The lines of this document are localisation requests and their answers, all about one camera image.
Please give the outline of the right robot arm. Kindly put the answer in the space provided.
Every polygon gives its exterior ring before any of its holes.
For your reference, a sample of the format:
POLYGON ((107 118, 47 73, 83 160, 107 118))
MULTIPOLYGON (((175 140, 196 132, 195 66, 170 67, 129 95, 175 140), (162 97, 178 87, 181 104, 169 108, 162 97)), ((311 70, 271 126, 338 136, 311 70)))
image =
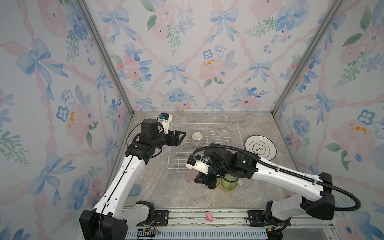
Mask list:
POLYGON ((307 214, 329 221, 336 206, 332 189, 327 187, 332 178, 328 174, 306 175, 273 164, 259 155, 230 146, 209 145, 197 149, 187 160, 187 168, 199 173, 194 182, 209 189, 216 188, 217 179, 227 175, 275 184, 295 193, 281 201, 268 201, 264 218, 269 224, 280 224, 291 217, 307 214))

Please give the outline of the pink plastic cup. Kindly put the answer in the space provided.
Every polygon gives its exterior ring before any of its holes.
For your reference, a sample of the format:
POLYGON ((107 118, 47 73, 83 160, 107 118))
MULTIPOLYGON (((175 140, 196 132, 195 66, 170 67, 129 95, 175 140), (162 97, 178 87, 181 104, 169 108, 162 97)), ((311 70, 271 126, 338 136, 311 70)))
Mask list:
POLYGON ((196 176, 198 175, 199 171, 195 170, 195 169, 190 169, 188 171, 186 171, 186 174, 185 174, 185 179, 187 181, 187 183, 193 183, 196 176))

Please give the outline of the clear glass cup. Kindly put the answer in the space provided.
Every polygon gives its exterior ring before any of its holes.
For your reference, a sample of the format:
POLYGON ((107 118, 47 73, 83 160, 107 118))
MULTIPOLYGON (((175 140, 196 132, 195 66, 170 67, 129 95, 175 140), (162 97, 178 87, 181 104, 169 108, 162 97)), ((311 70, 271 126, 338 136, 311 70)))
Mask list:
POLYGON ((237 181, 238 187, 242 189, 248 189, 252 186, 252 184, 253 184, 252 179, 241 178, 237 181))

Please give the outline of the striped ceramic bowl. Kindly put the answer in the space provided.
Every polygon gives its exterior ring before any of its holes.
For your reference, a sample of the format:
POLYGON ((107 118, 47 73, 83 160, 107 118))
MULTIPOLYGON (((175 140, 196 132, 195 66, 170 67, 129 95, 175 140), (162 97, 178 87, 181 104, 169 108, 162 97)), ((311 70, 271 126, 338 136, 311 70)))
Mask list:
POLYGON ((201 132, 192 133, 189 143, 194 147, 202 147, 205 144, 205 137, 201 132))

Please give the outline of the green plastic cup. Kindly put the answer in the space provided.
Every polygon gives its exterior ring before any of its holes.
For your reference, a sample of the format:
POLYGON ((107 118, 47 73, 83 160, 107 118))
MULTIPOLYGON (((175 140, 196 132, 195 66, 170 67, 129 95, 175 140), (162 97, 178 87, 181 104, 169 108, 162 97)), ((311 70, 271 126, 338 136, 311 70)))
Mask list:
POLYGON ((237 177, 227 174, 221 178, 221 188, 224 192, 230 192, 237 187, 237 182, 237 177))

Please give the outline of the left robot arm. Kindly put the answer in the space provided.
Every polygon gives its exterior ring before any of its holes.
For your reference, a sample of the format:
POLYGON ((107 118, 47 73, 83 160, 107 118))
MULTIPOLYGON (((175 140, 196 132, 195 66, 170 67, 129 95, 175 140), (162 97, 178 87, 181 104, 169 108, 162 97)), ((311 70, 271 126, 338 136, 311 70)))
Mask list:
POLYGON ((169 129, 172 116, 161 113, 157 119, 145 119, 139 125, 141 131, 128 144, 122 165, 106 193, 92 210, 84 210, 79 222, 86 240, 124 240, 127 233, 137 225, 153 226, 154 204, 138 201, 124 211, 124 204, 138 176, 155 150, 164 146, 178 146, 186 136, 185 132, 169 129))

